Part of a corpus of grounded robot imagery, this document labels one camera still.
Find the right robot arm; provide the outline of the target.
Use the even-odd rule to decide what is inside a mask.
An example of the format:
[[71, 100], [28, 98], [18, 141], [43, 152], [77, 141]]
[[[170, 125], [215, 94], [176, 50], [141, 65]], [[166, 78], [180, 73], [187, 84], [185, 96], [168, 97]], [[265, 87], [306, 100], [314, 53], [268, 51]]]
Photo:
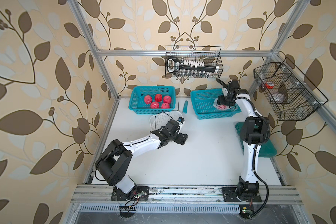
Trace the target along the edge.
[[239, 176], [236, 187], [223, 187], [222, 193], [225, 202], [261, 202], [259, 184], [267, 183], [257, 174], [259, 151], [270, 138], [269, 120], [262, 116], [254, 106], [246, 89], [240, 88], [239, 81], [233, 80], [222, 85], [223, 95], [217, 98], [218, 105], [237, 105], [246, 116], [240, 129], [240, 139], [244, 147], [244, 168]]

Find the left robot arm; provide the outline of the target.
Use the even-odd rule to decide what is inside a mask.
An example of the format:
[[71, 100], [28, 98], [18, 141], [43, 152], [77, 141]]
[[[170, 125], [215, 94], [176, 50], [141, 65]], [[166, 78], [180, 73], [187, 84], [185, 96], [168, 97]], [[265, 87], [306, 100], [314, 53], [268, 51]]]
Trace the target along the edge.
[[111, 141], [95, 163], [96, 170], [103, 177], [101, 181], [107, 182], [109, 186], [115, 186], [126, 196], [133, 196], [137, 185], [127, 175], [131, 160], [160, 149], [170, 142], [184, 145], [188, 138], [187, 134], [181, 133], [184, 122], [183, 117], [177, 120], [170, 119], [165, 126], [151, 131], [144, 138], [130, 142], [121, 142], [118, 139]]

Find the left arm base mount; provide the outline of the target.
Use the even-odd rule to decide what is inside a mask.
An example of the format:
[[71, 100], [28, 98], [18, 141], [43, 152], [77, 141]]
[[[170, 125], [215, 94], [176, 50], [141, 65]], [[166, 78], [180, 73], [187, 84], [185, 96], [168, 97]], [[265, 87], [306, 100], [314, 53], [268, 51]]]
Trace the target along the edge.
[[128, 202], [130, 200], [133, 201], [135, 199], [139, 199], [139, 201], [147, 201], [148, 198], [149, 198], [149, 187], [137, 186], [137, 185], [135, 185], [133, 189], [128, 193], [124, 193], [117, 186], [114, 186], [111, 196], [112, 201], [119, 201], [119, 202]]

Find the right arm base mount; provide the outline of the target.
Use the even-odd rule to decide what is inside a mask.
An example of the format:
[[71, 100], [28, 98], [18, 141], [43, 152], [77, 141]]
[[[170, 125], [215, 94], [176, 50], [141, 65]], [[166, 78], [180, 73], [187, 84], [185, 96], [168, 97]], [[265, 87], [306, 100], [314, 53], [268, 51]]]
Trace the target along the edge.
[[244, 181], [241, 177], [239, 177], [236, 187], [222, 187], [221, 190], [225, 202], [262, 202], [259, 193], [259, 183], [250, 183]]

